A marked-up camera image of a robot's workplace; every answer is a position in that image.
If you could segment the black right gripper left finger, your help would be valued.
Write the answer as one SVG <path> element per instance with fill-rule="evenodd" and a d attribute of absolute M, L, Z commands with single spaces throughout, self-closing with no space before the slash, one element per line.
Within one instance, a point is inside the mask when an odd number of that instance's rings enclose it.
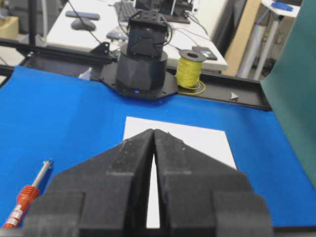
<path fill-rule="evenodd" d="M 26 237 L 126 237 L 145 229 L 154 131 L 54 176 L 24 220 Z"/>

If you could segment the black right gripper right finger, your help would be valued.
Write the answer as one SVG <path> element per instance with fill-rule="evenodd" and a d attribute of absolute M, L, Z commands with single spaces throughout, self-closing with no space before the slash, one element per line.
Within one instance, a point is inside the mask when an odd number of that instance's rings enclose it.
<path fill-rule="evenodd" d="M 154 131 L 159 201 L 171 237 L 271 237 L 265 200 L 246 177 L 188 146 Z"/>

